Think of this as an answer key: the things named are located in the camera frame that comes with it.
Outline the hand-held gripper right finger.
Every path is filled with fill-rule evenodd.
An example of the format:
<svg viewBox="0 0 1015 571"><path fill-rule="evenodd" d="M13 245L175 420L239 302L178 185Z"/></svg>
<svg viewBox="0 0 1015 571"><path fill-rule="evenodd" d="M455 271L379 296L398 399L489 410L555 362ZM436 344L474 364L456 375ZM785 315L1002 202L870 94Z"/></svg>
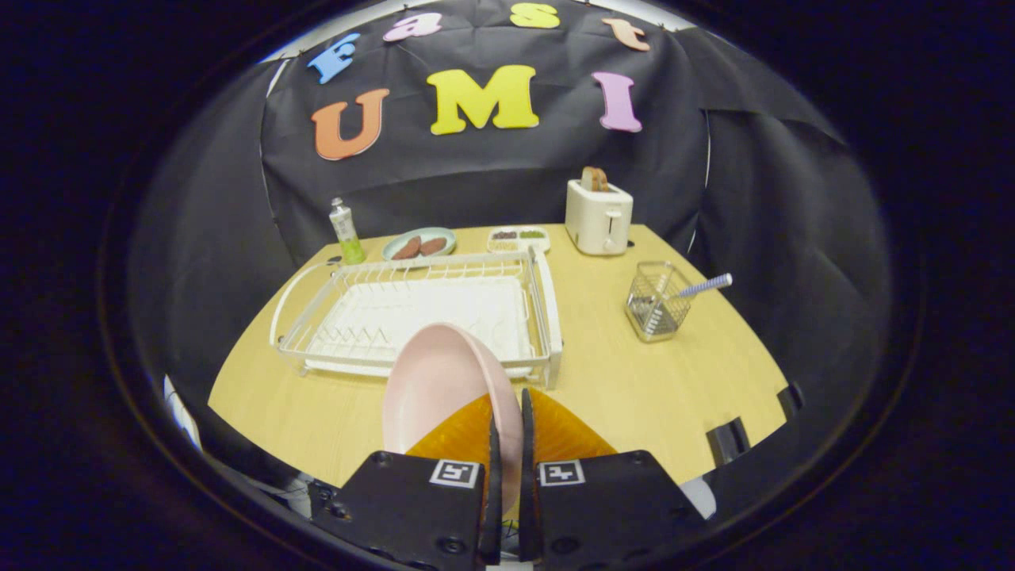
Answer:
<svg viewBox="0 0 1015 571"><path fill-rule="evenodd" d="M537 462L534 392L522 395L518 558L536 570L627 570L707 522L707 482L678 485L645 450Z"/></svg>

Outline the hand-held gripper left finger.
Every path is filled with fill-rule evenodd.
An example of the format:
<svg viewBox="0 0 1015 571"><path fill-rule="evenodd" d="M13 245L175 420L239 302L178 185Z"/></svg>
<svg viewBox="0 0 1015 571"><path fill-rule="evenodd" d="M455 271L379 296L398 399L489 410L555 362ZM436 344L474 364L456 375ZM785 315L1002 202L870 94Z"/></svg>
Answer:
<svg viewBox="0 0 1015 571"><path fill-rule="evenodd" d="M420 570L501 561L504 463L492 398L453 413L407 454L373 452L345 485L309 484L316 527Z"/></svg>

